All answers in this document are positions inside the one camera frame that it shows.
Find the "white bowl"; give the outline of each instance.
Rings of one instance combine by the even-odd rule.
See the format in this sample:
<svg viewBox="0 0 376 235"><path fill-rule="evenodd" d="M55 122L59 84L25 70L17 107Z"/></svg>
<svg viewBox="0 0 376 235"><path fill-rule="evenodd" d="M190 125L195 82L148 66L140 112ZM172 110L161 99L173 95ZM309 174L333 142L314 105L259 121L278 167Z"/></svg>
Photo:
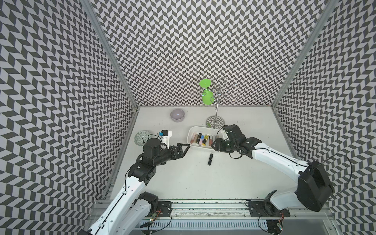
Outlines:
<svg viewBox="0 0 376 235"><path fill-rule="evenodd" d="M183 119L185 117L185 113L181 109L174 109L174 110L171 111L170 117L174 122L179 123L179 122L183 121Z"/></svg>

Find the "ventilation grille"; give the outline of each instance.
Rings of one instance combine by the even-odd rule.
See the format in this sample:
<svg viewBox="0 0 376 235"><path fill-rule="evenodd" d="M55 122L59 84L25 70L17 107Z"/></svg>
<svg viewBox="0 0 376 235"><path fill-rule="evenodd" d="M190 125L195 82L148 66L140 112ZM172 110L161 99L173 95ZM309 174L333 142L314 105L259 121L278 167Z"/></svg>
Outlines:
<svg viewBox="0 0 376 235"><path fill-rule="evenodd" d="M147 220L141 221L140 225L147 223ZM168 225L169 220L166 221L156 221L154 222L149 229L161 229ZM268 229L266 225L266 220L260 220L260 227L264 230ZM245 220L179 220L171 221L165 229L171 230L234 230L234 229L260 229L257 225L257 221L245 221Z"/></svg>

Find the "white table surface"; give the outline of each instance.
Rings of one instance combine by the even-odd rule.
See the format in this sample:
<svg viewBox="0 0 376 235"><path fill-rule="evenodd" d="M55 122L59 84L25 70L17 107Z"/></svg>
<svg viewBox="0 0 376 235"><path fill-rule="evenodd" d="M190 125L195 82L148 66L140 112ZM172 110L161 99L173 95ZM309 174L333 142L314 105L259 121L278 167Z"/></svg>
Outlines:
<svg viewBox="0 0 376 235"><path fill-rule="evenodd" d="M157 134L161 130L171 130L170 145L186 143L189 129L192 126L205 126L206 119L215 114L214 107L184 107L180 109L185 111L185 119L176 123L170 119L173 109L176 108L140 108L111 199L123 186L126 171L143 151L142 146L133 141L137 132L149 130ZM224 118L227 125L237 124L247 138L258 138L291 156L270 107L219 107L218 115ZM295 185L282 172L247 156L232 159L228 153L216 152L211 166L208 166L209 155L206 151L190 148L184 158L158 166L146 191L159 199L262 199L272 190Z"/></svg>

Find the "metal stand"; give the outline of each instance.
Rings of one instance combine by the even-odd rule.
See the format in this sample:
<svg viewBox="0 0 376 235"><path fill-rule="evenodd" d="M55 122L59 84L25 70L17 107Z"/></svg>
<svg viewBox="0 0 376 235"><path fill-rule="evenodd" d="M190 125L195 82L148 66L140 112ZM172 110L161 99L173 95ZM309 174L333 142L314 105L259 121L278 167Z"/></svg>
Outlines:
<svg viewBox="0 0 376 235"><path fill-rule="evenodd" d="M225 91L224 90L224 88L226 87L225 81L227 83L227 79L225 77L220 77L218 79L217 84L212 84L211 89L209 89L209 87L203 88L203 90L202 90L202 88L200 89L200 94L202 94L202 96L204 96L206 94L205 91L211 91L211 92L213 92L213 95L214 95L211 98L211 101L215 105L215 115L207 118L206 127L218 129L218 128L221 128L224 125L224 119L217 115L218 114L218 107L220 105L222 96L224 98L228 99L228 100L237 100L237 99L229 98L227 95L225 95L225 92L237 91L238 90L238 89L234 89L234 90Z"/></svg>

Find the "small patterned plate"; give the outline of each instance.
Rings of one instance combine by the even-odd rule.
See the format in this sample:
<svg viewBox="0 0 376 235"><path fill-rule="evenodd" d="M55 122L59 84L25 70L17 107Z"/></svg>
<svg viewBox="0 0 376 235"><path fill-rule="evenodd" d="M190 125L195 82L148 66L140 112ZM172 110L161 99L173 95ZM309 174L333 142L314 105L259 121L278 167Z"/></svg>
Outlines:
<svg viewBox="0 0 376 235"><path fill-rule="evenodd" d="M150 133L150 131L148 131L148 130L142 130L142 131L140 131L140 132L138 132L136 135L135 135L135 138L134 138L134 141L135 141L135 143L137 144L137 145L139 145L139 146L143 146L144 145L144 143L143 143L143 141L142 141L142 139L144 139L144 141L145 141L145 143L146 143L146 141L148 140L148 135L150 135L151 133Z"/></svg>

